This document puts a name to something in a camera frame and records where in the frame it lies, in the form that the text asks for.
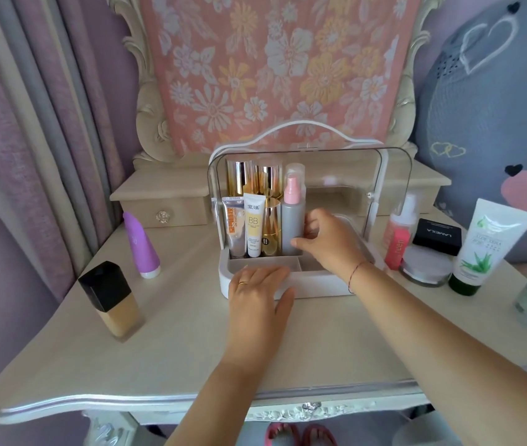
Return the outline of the pink bottle white cap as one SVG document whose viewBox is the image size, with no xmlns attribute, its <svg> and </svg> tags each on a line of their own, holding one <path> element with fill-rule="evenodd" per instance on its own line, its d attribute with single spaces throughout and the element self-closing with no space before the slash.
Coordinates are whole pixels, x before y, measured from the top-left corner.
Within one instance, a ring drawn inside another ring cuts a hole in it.
<svg viewBox="0 0 527 446">
<path fill-rule="evenodd" d="M 393 239 L 394 232 L 398 229 L 407 230 L 410 238 L 418 221 L 419 196 L 416 193 L 407 193 L 404 201 L 399 205 L 399 212 L 390 214 L 384 230 L 382 245 L 388 248 Z"/>
</svg>

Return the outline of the grey-blue heart print cushion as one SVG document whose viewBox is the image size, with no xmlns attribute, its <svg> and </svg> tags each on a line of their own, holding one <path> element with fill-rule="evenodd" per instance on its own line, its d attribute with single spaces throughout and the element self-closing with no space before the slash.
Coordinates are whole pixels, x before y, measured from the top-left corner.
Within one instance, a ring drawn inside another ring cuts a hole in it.
<svg viewBox="0 0 527 446">
<path fill-rule="evenodd" d="M 417 107 L 417 158 L 451 180 L 436 208 L 465 228 L 478 199 L 527 212 L 527 0 L 498 0 L 462 24 Z M 527 233 L 506 259 L 527 263 Z"/>
</svg>

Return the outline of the tall frosted grey bottle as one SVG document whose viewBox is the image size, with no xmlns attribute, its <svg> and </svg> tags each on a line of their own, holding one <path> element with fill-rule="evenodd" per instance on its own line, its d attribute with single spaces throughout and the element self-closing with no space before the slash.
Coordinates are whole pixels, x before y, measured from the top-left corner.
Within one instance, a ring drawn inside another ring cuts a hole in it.
<svg viewBox="0 0 527 446">
<path fill-rule="evenodd" d="M 290 163 L 284 166 L 284 180 L 283 180 L 283 189 L 287 187 L 288 176 L 291 173 L 295 173 L 299 177 L 300 181 L 300 192 L 304 200 L 306 200 L 306 181 L 305 181 L 305 165 L 300 163 Z"/>
</svg>

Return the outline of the cream vanity table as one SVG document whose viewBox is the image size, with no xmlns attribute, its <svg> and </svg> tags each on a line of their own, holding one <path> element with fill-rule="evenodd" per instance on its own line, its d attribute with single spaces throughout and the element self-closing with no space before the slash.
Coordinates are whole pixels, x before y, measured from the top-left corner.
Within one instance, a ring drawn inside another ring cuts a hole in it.
<svg viewBox="0 0 527 446">
<path fill-rule="evenodd" d="M 120 266 L 145 323 L 120 342 L 75 284 L 45 327 L 0 374 L 0 424 L 82 411 L 87 440 L 140 425 L 178 424 L 223 350 L 228 301 L 218 277 L 213 224 L 148 229 L 162 272 L 137 272 L 124 227 L 90 262 Z M 352 295 L 299 290 L 280 352 L 248 422 L 308 422 L 405 410 L 429 401 Z"/>
</svg>

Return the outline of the purple white-capped tube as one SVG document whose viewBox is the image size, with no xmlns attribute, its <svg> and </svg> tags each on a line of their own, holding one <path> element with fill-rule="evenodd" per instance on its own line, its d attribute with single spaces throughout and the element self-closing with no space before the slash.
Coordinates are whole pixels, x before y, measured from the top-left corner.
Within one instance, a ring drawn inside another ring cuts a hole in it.
<svg viewBox="0 0 527 446">
<path fill-rule="evenodd" d="M 130 212 L 123 213 L 131 253 L 140 276 L 152 279 L 161 273 L 161 261 L 140 221 Z"/>
</svg>

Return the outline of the white clear-lid cosmetic organizer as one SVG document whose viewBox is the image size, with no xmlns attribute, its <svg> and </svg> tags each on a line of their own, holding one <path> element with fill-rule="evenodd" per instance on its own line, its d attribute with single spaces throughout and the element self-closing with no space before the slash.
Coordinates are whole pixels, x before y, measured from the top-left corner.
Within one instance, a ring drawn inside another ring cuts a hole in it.
<svg viewBox="0 0 527 446">
<path fill-rule="evenodd" d="M 293 287 L 298 298 L 335 297 L 348 293 L 347 285 L 339 277 L 325 270 L 312 255 L 302 252 L 297 256 L 265 257 L 261 254 L 257 258 L 246 254 L 242 259 L 233 259 L 227 246 L 224 222 L 224 206 L 222 199 L 227 194 L 227 159 L 245 159 L 255 164 L 282 164 L 283 180 L 284 166 L 290 163 L 304 164 L 324 163 L 330 166 L 334 162 L 355 162 L 360 158 L 379 156 L 379 170 L 376 174 L 375 186 L 367 196 L 370 207 L 367 216 L 355 218 L 343 213 L 335 213 L 357 237 L 357 246 L 361 249 L 368 262 L 378 269 L 385 267 L 384 258 L 371 239 L 379 196 L 384 185 L 390 157 L 405 158 L 413 162 L 411 146 L 392 146 L 373 138 L 355 138 L 350 133 L 331 127 L 319 120 L 287 120 L 270 127 L 266 131 L 253 137 L 231 140 L 223 138 L 215 145 L 208 161 L 208 186 L 212 202 L 212 212 L 218 232 L 220 255 L 218 262 L 218 276 L 223 295 L 228 296 L 228 286 L 232 276 L 245 266 L 284 266 L 290 269 L 290 275 L 275 294 L 278 300 L 285 289 Z M 310 211 L 306 206 L 305 214 Z"/>
</svg>

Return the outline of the small red pink tube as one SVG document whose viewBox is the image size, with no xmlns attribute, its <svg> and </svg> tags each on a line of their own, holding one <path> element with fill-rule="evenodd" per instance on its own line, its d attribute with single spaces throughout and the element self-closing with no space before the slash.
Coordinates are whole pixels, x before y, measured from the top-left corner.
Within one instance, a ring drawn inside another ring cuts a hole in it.
<svg viewBox="0 0 527 446">
<path fill-rule="evenodd" d="M 388 225 L 384 234 L 386 246 L 385 263 L 391 270 L 398 270 L 410 241 L 410 231 L 406 226 Z"/>
</svg>

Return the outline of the cream carved mirror frame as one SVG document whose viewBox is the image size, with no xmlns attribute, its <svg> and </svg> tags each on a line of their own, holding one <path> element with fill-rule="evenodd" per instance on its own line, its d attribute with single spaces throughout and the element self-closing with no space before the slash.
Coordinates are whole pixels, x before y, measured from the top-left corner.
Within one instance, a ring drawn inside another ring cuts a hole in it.
<svg viewBox="0 0 527 446">
<path fill-rule="evenodd" d="M 424 30 L 423 24 L 428 15 L 437 10 L 444 1 L 421 1 L 401 74 L 396 104 L 392 111 L 388 137 L 383 143 L 404 146 L 412 133 L 415 120 L 414 61 L 419 48 L 430 39 L 430 33 Z M 168 131 L 160 87 L 155 74 L 155 59 L 150 50 L 140 0 L 106 0 L 106 2 L 114 13 L 123 17 L 130 30 L 130 35 L 125 37 L 123 44 L 134 55 L 139 69 L 139 94 L 135 123 L 143 148 L 141 158 L 164 163 L 174 162 L 185 155 L 209 154 L 192 152 L 180 156 L 172 148 L 172 139 Z"/>
</svg>

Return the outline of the person's right hand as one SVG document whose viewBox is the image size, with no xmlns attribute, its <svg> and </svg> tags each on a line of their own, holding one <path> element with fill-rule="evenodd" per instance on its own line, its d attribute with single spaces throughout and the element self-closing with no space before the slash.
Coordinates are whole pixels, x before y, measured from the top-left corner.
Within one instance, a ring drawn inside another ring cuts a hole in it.
<svg viewBox="0 0 527 446">
<path fill-rule="evenodd" d="M 313 257 L 345 283 L 356 270 L 372 268 L 357 246 L 352 228 L 325 209 L 314 209 L 305 216 L 303 238 L 306 237 L 319 238 L 319 254 Z"/>
</svg>

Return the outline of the person's left hand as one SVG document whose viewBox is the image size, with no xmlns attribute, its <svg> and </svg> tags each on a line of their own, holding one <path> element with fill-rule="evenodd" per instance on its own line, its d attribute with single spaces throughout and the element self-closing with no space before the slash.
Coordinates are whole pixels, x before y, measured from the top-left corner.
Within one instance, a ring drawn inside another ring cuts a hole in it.
<svg viewBox="0 0 527 446">
<path fill-rule="evenodd" d="M 250 289 L 250 277 L 255 267 L 246 266 L 234 277 L 240 284 L 229 302 L 228 339 L 223 358 L 242 363 L 268 361 L 276 355 L 284 335 L 288 318 L 276 318 L 275 293 L 288 278 L 290 270 L 284 266 L 270 266 L 267 291 Z"/>
</svg>

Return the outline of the clear round powder jar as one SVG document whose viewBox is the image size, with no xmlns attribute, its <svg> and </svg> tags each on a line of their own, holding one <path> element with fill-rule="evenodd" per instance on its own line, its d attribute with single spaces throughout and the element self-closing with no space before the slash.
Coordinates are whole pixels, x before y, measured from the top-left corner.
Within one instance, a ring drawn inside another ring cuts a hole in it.
<svg viewBox="0 0 527 446">
<path fill-rule="evenodd" d="M 418 285 L 439 287 L 449 280 L 453 260 L 451 256 L 431 248 L 411 245 L 404 252 L 399 271 Z"/>
</svg>

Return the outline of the grey spray bottle pink cap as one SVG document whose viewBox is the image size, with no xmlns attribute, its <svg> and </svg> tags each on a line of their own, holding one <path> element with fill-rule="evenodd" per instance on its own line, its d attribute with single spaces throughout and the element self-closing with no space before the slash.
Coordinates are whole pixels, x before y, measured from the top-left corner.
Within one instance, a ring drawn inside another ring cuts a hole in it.
<svg viewBox="0 0 527 446">
<path fill-rule="evenodd" d="M 284 256 L 301 255 L 302 251 L 292 245 L 292 239 L 304 235 L 305 195 L 301 176 L 291 172 L 287 176 L 281 202 L 282 254 Z"/>
</svg>

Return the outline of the short gold cosmetic bottle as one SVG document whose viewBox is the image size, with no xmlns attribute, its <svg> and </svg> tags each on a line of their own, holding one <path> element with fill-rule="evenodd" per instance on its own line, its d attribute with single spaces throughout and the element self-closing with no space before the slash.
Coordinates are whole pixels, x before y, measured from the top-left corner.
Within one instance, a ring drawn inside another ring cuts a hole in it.
<svg viewBox="0 0 527 446">
<path fill-rule="evenodd" d="M 282 255 L 281 209 L 279 200 L 267 197 L 262 230 L 262 255 L 265 257 Z"/>
</svg>

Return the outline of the person's right forearm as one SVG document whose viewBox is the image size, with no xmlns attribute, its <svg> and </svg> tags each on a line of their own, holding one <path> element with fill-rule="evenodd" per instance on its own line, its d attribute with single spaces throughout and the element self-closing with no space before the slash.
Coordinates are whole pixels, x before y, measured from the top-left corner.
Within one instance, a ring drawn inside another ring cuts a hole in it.
<svg viewBox="0 0 527 446">
<path fill-rule="evenodd" d="M 527 446 L 527 371 L 374 266 L 348 284 L 464 446 Z"/>
</svg>

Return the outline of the black compact box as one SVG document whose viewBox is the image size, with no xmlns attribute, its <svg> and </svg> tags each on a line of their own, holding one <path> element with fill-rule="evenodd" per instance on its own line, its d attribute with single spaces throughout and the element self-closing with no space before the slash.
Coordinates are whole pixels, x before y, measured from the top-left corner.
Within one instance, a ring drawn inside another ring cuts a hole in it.
<svg viewBox="0 0 527 446">
<path fill-rule="evenodd" d="M 457 226 L 420 218 L 412 244 L 457 256 L 462 247 L 462 230 Z"/>
</svg>

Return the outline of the cream vanity drawer shelf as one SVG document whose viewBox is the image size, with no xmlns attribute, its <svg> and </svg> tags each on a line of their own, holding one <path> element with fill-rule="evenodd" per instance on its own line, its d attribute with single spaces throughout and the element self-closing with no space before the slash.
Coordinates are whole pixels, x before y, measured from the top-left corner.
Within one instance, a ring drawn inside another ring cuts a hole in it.
<svg viewBox="0 0 527 446">
<path fill-rule="evenodd" d="M 306 206 L 323 207 L 335 213 L 366 217 L 370 207 L 367 194 L 375 186 L 379 156 L 355 162 L 305 163 Z M 418 161 L 390 157 L 379 196 L 377 216 L 388 216 L 404 199 L 405 191 L 419 196 L 418 210 L 428 213 L 442 187 L 451 179 Z M 136 170 L 111 195 L 123 211 L 132 213 L 145 228 L 194 226 L 213 223 L 212 204 L 205 166 L 174 167 L 147 164 Z M 170 213 L 162 225 L 156 212 Z"/>
</svg>

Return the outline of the pink slipper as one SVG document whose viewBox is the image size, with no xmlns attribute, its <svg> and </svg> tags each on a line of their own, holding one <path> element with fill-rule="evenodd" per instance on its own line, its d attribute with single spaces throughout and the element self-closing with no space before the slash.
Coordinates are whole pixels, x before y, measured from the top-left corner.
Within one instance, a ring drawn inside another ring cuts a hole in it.
<svg viewBox="0 0 527 446">
<path fill-rule="evenodd" d="M 265 432 L 264 446 L 301 446 L 298 427 L 290 423 L 270 423 Z"/>
<path fill-rule="evenodd" d="M 338 444 L 327 427 L 312 424 L 304 428 L 300 446 L 338 446 Z"/>
</svg>

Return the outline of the white yellow cream tube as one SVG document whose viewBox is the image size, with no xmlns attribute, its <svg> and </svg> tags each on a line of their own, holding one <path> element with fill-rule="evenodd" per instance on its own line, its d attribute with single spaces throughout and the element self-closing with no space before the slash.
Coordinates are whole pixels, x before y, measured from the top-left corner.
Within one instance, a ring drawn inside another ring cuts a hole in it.
<svg viewBox="0 0 527 446">
<path fill-rule="evenodd" d="M 248 256 L 252 258 L 257 258 L 261 254 L 266 199 L 264 195 L 244 194 L 246 248 Z"/>
</svg>

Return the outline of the pink floral cloth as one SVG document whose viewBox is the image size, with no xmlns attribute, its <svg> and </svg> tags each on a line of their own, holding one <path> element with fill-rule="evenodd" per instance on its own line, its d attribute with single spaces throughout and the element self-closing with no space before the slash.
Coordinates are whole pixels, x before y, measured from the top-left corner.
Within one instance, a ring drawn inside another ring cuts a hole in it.
<svg viewBox="0 0 527 446">
<path fill-rule="evenodd" d="M 385 142 L 422 0 L 140 0 L 177 155 L 292 120 Z"/>
</svg>

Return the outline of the tall gold cosmetic bottle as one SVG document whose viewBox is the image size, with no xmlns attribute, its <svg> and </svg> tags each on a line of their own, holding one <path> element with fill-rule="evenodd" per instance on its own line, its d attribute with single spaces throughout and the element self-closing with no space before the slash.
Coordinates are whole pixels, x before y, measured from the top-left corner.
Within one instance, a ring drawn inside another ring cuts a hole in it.
<svg viewBox="0 0 527 446">
<path fill-rule="evenodd" d="M 282 164 L 255 164 L 253 193 L 280 200 L 283 195 Z"/>
<path fill-rule="evenodd" d="M 253 162 L 245 159 L 227 159 L 227 194 L 229 197 L 243 197 L 253 193 Z"/>
</svg>

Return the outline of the pink grey curtain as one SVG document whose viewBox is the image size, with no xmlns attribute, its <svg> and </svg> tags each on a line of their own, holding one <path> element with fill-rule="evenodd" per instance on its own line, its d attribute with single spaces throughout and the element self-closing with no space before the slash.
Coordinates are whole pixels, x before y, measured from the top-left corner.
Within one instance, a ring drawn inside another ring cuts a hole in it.
<svg viewBox="0 0 527 446">
<path fill-rule="evenodd" d="M 81 0 L 0 0 L 0 218 L 61 302 L 126 179 Z"/>
</svg>

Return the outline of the person's left forearm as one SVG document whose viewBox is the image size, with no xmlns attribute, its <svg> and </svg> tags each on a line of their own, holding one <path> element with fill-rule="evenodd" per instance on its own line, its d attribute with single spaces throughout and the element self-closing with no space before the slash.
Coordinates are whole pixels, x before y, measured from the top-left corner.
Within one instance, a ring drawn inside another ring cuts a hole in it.
<svg viewBox="0 0 527 446">
<path fill-rule="evenodd" d="M 164 446 L 235 446 L 268 366 L 223 358 Z"/>
</svg>

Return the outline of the grey orange cosmetic tube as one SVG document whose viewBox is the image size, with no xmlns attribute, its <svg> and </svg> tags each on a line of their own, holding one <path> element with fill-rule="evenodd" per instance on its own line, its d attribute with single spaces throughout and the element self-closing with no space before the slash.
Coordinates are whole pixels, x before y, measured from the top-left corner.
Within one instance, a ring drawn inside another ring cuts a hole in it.
<svg viewBox="0 0 527 446">
<path fill-rule="evenodd" d="M 224 222 L 226 242 L 230 256 L 242 259 L 246 254 L 245 201 L 242 196 L 224 197 Z"/>
</svg>

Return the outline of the beige foundation bottle black cap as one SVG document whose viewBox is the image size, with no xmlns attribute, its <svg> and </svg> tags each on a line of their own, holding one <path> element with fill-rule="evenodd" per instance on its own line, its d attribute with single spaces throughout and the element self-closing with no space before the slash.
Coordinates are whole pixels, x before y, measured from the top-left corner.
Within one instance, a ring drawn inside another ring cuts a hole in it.
<svg viewBox="0 0 527 446">
<path fill-rule="evenodd" d="M 104 261 L 78 278 L 90 303 L 110 334 L 125 342 L 144 324 L 145 318 L 116 263 Z"/>
</svg>

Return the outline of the white green aloe tube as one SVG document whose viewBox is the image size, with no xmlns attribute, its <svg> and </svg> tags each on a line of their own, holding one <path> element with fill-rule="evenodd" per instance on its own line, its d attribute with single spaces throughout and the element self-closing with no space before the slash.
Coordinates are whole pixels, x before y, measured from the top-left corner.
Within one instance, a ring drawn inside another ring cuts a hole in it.
<svg viewBox="0 0 527 446">
<path fill-rule="evenodd" d="M 450 288 L 474 296 L 526 232 L 526 211 L 478 199 L 448 281 Z"/>
</svg>

